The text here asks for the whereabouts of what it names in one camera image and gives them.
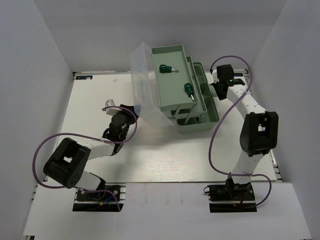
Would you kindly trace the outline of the green stubby screwdriver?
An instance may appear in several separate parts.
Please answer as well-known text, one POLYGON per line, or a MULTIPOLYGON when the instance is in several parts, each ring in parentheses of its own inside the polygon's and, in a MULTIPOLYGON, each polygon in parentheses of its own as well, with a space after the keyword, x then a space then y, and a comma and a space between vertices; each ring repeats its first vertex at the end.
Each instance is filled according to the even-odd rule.
POLYGON ((179 70, 172 68, 171 66, 161 64, 159 66, 160 73, 166 74, 166 73, 178 73, 179 70))
POLYGON ((185 90, 186 94, 188 95, 188 97, 190 97, 191 100, 194 102, 195 101, 195 98, 194 98, 195 93, 194 93, 193 86, 189 82, 187 82, 184 84, 184 90, 185 90))

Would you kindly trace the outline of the green plastic toolbox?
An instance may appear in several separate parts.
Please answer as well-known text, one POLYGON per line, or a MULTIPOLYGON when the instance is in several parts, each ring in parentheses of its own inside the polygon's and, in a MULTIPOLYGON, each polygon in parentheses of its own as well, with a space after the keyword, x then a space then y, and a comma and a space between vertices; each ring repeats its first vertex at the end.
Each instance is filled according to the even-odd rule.
POLYGON ((130 54, 135 113, 154 128, 176 126, 180 133, 211 130, 220 117, 204 68, 185 54, 182 45, 149 47, 142 42, 130 54), (179 72, 160 73, 159 66, 179 72), (185 92, 194 91, 194 101, 185 92))

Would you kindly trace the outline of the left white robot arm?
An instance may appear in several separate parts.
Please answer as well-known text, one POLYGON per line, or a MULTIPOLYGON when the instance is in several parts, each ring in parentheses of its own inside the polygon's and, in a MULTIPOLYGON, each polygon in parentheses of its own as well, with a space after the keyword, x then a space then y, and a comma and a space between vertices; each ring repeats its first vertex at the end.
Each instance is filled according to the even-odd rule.
POLYGON ((116 155, 130 140, 127 138, 130 126, 135 125, 135 131, 138 127, 139 116, 133 106, 121 104, 118 110, 115 108, 107 105, 102 109, 112 118, 101 138, 67 133, 68 136, 89 139, 89 142, 81 144, 69 137, 64 138, 43 167, 43 173, 60 186, 49 186, 39 181, 41 186, 48 189, 81 189, 96 200, 105 196, 105 180, 85 171, 86 164, 93 159, 116 155))

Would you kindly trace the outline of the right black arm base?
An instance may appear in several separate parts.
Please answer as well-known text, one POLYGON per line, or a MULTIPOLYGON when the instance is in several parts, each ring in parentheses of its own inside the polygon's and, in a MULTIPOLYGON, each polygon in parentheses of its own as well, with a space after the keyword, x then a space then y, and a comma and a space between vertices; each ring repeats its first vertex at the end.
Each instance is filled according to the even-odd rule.
POLYGON ((207 185, 203 193, 208 195, 211 213, 253 213, 257 211, 252 184, 235 184, 231 178, 224 183, 207 185))

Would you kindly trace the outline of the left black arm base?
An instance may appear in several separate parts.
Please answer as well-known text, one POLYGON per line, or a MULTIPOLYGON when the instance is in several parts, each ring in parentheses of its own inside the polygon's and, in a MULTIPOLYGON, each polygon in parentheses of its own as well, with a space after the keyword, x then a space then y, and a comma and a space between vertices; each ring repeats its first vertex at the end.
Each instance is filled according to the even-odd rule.
POLYGON ((126 186, 124 184, 106 184, 107 192, 88 193, 77 188, 72 211, 73 212, 120 212, 125 203, 126 186))

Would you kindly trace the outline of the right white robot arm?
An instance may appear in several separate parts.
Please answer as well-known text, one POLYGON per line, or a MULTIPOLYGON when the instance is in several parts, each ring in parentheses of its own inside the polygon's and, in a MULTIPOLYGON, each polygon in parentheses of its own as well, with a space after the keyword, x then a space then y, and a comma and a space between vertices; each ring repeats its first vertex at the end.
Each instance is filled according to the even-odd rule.
POLYGON ((225 187, 226 195, 236 200, 244 193, 242 185, 251 182, 260 160, 277 146, 279 116, 258 104, 245 82, 235 78, 230 64, 215 67, 212 77, 218 99, 231 101, 244 120, 239 137, 241 154, 231 171, 233 182, 225 187))

